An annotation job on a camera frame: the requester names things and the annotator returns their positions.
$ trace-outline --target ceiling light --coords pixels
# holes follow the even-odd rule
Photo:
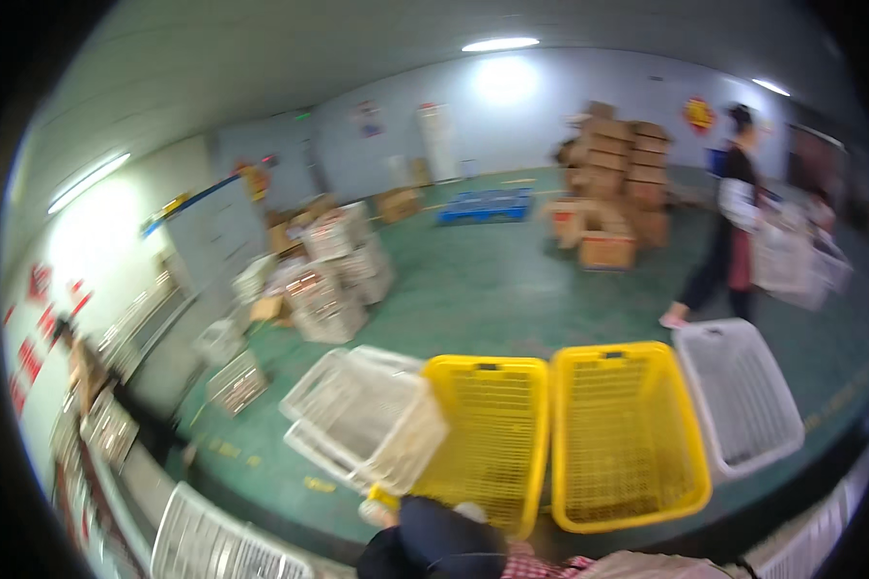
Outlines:
[[[536,38],[494,38],[492,40],[484,40],[482,42],[467,44],[461,50],[463,52],[506,50],[508,48],[521,48],[522,46],[531,46],[537,44],[538,42],[539,40],[537,40]]]
[[[791,96],[791,95],[789,95],[788,93],[786,93],[785,91],[783,91],[782,89],[780,89],[779,87],[775,86],[775,85],[772,84],[772,83],[767,83],[766,81],[757,81],[756,79],[753,79],[753,82],[759,84],[760,86],[763,86],[763,87],[769,89],[770,91],[772,91],[772,92],[774,92],[774,93],[779,93],[780,95],[782,95],[782,96],[784,96],[784,97],[790,97],[790,96]]]
[[[110,173],[122,166],[122,164],[128,160],[128,157],[129,154],[126,153],[125,155],[117,156],[111,161],[106,161],[99,168],[94,169],[91,174],[74,183],[68,191],[64,191],[57,195],[55,200],[52,201],[52,204],[48,207],[48,214],[51,215],[52,213],[57,213],[65,208],[68,203],[76,199],[78,195],[87,191],[93,187],[93,185],[105,179],[110,175]]]

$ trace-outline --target floor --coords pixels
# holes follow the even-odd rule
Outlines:
[[[515,182],[519,179],[533,179]],[[547,238],[540,205],[563,189],[555,168],[484,175],[425,188],[437,207],[461,191],[533,187],[527,221],[435,226],[436,208],[392,225],[377,221],[397,279],[386,299],[371,308],[370,322],[353,347],[369,344],[418,358],[438,354],[549,358],[568,345],[639,340],[669,343],[657,317],[702,257],[714,215],[683,207],[672,212],[668,248],[638,254],[626,273],[582,272],[575,254]],[[816,313],[760,295],[756,325],[769,343],[795,397],[807,436],[794,455],[744,480],[715,488],[696,515],[665,524],[597,536],[570,536],[574,550],[590,556],[667,541],[744,509],[794,477],[833,444],[869,398],[869,243],[838,231],[838,243],[855,266],[844,295],[832,295]],[[729,316],[718,299],[698,318]],[[331,345],[304,343],[294,329],[254,325],[249,347],[270,378],[270,388],[230,420],[204,407],[201,377],[183,400],[181,430],[200,445],[196,468],[293,525],[364,543],[374,529],[359,521],[357,493],[282,443],[290,423],[278,403]],[[549,504],[549,478],[545,499]],[[547,507],[533,533],[540,545],[561,532]],[[280,537],[292,543],[298,537]]]

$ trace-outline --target woman's hair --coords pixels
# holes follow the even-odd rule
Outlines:
[[[52,333],[52,341],[57,342],[58,338],[65,331],[74,333],[74,326],[71,325],[71,322],[65,316],[58,316],[55,318],[55,331]]]
[[[753,127],[753,114],[750,107],[737,104],[728,109],[730,118],[734,120],[734,134],[742,134]]]

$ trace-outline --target person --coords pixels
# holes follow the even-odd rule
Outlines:
[[[827,191],[817,187],[811,191],[809,199],[808,218],[811,223],[817,226],[823,238],[832,241],[836,215],[834,210],[830,208],[830,196]]]
[[[93,402],[108,388],[116,402],[138,424],[138,439],[158,463],[165,463],[172,448],[182,452],[184,466],[193,462],[196,446],[177,434],[173,425],[149,411],[128,390],[119,375],[105,367],[99,354],[82,337],[75,336],[74,328],[64,316],[56,319],[53,340],[70,354],[70,387],[76,390],[81,418],[90,413]]]
[[[368,524],[382,527],[357,564],[358,579],[421,579],[437,571],[451,579],[742,579],[748,567],[721,568],[703,559],[618,551],[598,561],[571,557],[561,565],[538,559],[524,541],[505,539],[474,503],[449,509],[424,496],[404,496],[398,513],[380,501],[360,505]]]
[[[674,330],[686,324],[686,316],[704,306],[715,290],[729,288],[730,306],[738,318],[751,319],[753,289],[750,284],[749,234],[759,227],[756,206],[756,172],[750,155],[757,145],[753,115],[744,105],[729,110],[735,132],[718,183],[719,213],[711,249],[686,287],[660,317],[660,325]]]
[[[507,540],[474,503],[449,509],[425,496],[404,496],[395,513],[380,501],[360,505],[367,524],[382,527],[358,559],[358,579],[417,579],[434,571],[451,579],[569,579],[592,560],[574,557],[553,565],[523,541]]]

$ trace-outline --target white sleeve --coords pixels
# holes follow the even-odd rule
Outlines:
[[[740,179],[721,179],[718,186],[718,206],[731,223],[752,234],[760,210],[753,203],[753,185]]]

